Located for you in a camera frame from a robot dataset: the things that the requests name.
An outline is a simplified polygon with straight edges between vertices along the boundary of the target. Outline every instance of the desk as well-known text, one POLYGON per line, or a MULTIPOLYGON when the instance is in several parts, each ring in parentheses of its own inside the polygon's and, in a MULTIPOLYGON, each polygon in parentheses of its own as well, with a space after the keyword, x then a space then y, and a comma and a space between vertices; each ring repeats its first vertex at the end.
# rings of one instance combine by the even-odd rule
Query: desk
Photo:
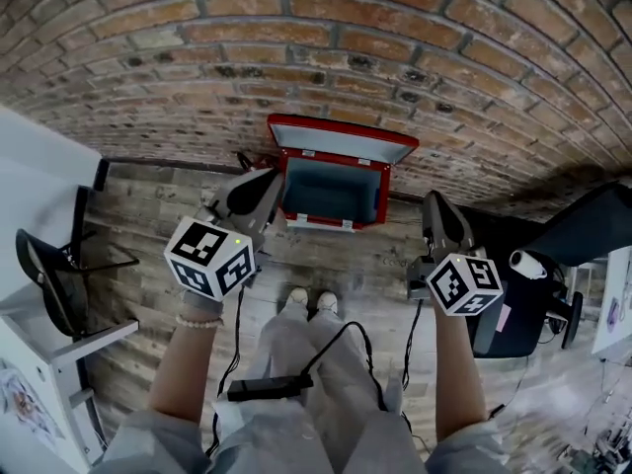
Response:
POLYGON ((608 254, 605 289, 592 352, 598 353, 632 335, 632 301, 624 300, 624 289, 630 279, 632 247, 608 254))
POLYGON ((99 452, 95 457, 95 451, 91 452, 87 448, 74 415, 77 407, 92 397, 92 390, 65 394, 59 370, 137 329, 138 322, 129 321, 79 343, 47 353, 13 319, 0 316, 0 357, 20 370, 63 434, 63 438, 56 440, 56 448, 51 449, 52 452, 80 474, 87 472, 96 457, 100 456, 99 452))

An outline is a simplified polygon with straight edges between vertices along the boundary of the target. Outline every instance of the shoe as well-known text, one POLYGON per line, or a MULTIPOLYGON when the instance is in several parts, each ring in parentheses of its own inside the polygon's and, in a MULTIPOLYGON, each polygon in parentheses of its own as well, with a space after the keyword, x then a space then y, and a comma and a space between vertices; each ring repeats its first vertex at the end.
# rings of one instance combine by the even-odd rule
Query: shoe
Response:
POLYGON ((338 297, 331 291, 325 291, 318 298, 316 308, 319 311, 332 311, 334 314, 338 314, 338 297))
POLYGON ((289 293, 289 297, 285 301, 285 305, 299 304, 303 307, 307 307, 309 297, 307 296, 307 290, 305 288, 295 288, 289 293))

